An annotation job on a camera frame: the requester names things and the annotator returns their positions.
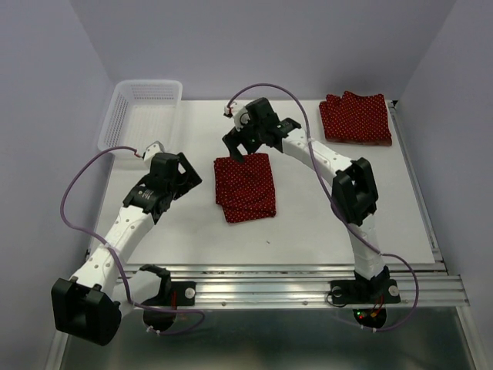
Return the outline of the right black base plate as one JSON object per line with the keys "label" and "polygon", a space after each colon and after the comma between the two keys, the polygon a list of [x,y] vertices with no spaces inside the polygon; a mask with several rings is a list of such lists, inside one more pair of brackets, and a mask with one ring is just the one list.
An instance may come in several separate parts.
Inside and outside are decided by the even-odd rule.
{"label": "right black base plate", "polygon": [[394,279],[386,280],[377,286],[366,281],[332,280],[330,293],[335,305],[374,304],[383,298],[385,304],[401,302],[400,291]]}

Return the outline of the red polka dot skirt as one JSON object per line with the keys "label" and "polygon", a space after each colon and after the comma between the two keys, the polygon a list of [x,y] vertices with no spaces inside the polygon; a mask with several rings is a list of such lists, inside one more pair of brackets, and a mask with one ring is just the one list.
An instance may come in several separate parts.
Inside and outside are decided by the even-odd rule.
{"label": "red polka dot skirt", "polygon": [[392,139],[387,104],[383,94],[359,96],[345,91],[342,96],[327,94],[319,103],[325,139]]}
{"label": "red polka dot skirt", "polygon": [[229,157],[213,161],[215,201],[225,220],[238,224],[277,215],[276,190],[266,153],[246,155],[242,163]]}

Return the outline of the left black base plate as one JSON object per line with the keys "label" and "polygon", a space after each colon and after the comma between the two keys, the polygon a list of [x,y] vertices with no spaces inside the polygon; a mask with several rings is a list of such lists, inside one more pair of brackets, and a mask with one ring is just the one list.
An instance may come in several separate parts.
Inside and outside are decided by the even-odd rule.
{"label": "left black base plate", "polygon": [[142,304],[148,306],[194,306],[196,296],[195,281],[173,281],[171,273],[164,267],[155,264],[144,264],[139,272],[146,274],[146,278],[156,278],[157,288],[144,296]]}

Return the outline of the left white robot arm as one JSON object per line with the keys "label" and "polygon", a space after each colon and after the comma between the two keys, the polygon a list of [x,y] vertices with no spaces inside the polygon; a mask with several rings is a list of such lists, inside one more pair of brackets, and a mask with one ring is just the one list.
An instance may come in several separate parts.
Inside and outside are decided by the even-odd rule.
{"label": "left white robot arm", "polygon": [[179,314],[205,318],[194,307],[195,282],[173,282],[171,273],[155,264],[126,276],[128,259],[171,203],[202,182],[183,153],[167,153],[159,143],[140,158],[149,172],[126,195],[107,235],[82,228],[99,245],[70,278],[59,278],[51,290],[56,329],[101,346],[111,342],[124,317],[136,308],[165,316],[168,324],[147,328],[158,335],[170,335]]}

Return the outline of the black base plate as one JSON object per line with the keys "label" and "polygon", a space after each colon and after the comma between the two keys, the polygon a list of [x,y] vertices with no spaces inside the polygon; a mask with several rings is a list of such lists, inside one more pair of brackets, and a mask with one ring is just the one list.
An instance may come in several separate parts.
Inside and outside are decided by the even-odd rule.
{"label": "black base plate", "polygon": [[400,291],[394,279],[386,280],[377,286],[366,281],[332,280],[330,293],[335,305],[374,304],[383,298],[385,304],[401,302]]}
{"label": "black base plate", "polygon": [[142,304],[148,306],[194,306],[196,296],[195,281],[173,281],[171,273],[164,267],[155,264],[144,264],[139,272],[146,274],[146,278],[156,278],[157,288],[144,296]]}

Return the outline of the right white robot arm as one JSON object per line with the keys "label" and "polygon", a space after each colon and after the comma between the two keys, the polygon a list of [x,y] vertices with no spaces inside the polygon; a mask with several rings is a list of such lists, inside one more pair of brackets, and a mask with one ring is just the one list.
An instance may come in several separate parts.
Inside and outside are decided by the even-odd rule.
{"label": "right white robot arm", "polygon": [[326,191],[332,211],[347,228],[354,255],[354,278],[330,282],[331,305],[342,308],[379,301],[390,273],[374,231],[378,192],[371,164],[364,158],[352,160],[321,144],[310,135],[307,123],[280,119],[266,98],[246,105],[230,101],[223,115],[234,121],[223,137],[232,159],[244,161],[241,148],[248,154],[262,146],[274,148],[312,169]]}

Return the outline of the white plastic basket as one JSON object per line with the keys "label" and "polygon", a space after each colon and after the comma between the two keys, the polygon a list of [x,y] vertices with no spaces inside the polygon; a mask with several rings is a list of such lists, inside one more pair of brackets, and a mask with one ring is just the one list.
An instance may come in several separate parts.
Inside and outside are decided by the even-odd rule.
{"label": "white plastic basket", "polygon": [[179,118],[183,85],[176,80],[131,79],[116,84],[98,149],[130,146],[143,153],[155,141],[169,149]]}

